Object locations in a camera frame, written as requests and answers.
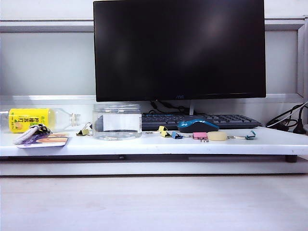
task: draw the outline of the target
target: blue and black mouse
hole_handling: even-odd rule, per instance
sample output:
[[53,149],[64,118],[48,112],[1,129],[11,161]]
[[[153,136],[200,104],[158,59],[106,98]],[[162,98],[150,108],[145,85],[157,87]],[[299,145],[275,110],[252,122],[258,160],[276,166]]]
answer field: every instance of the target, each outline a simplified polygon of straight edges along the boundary
[[178,130],[183,133],[209,132],[218,131],[219,127],[205,119],[193,119],[179,122]]

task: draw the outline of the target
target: keyboard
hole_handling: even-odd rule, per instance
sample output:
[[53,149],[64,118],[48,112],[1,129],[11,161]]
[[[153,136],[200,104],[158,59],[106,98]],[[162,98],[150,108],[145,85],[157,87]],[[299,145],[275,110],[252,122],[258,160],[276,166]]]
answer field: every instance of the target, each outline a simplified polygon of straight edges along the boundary
[[175,114],[143,114],[142,130],[156,131],[159,126],[168,130],[178,130],[178,123],[193,119],[205,119],[220,129],[255,128],[261,124],[243,115],[175,115]]

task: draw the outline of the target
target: binder clip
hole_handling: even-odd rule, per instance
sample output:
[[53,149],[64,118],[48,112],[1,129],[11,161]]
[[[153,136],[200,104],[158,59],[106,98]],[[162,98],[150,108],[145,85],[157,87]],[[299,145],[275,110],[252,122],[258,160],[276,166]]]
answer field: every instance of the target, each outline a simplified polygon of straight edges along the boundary
[[83,127],[82,130],[80,130],[78,133],[76,133],[77,136],[89,136],[90,130],[87,128],[89,126],[91,128],[91,122],[86,123],[86,125]]
[[165,126],[159,126],[157,131],[148,131],[145,134],[157,134],[167,130],[168,129]]
[[166,130],[162,131],[160,134],[162,137],[165,137],[165,138],[171,137],[171,135]]
[[178,134],[176,131],[173,131],[172,134],[171,134],[171,137],[174,138],[174,139],[183,139],[184,137],[191,138],[192,135],[181,135],[181,134]]
[[206,132],[193,132],[192,136],[194,140],[200,140],[200,142],[208,142]]
[[252,130],[250,132],[253,134],[252,136],[228,136],[228,139],[253,140],[256,137],[256,133]]
[[171,137],[174,138],[174,139],[183,139],[183,136],[178,134],[176,131],[173,131],[172,134],[171,134]]

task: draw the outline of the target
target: shelf leg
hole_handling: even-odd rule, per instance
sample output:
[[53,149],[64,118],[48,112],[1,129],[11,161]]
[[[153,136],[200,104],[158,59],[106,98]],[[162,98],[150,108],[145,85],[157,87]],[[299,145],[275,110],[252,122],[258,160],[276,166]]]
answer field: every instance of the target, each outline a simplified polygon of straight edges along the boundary
[[285,161],[288,163],[296,163],[297,155],[285,155]]

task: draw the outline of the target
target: computer monitor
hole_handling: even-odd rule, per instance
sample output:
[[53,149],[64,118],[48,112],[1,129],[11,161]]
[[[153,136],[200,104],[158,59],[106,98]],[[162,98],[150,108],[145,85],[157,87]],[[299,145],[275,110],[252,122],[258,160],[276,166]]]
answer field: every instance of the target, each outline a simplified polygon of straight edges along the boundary
[[263,0],[94,2],[96,100],[265,97]]

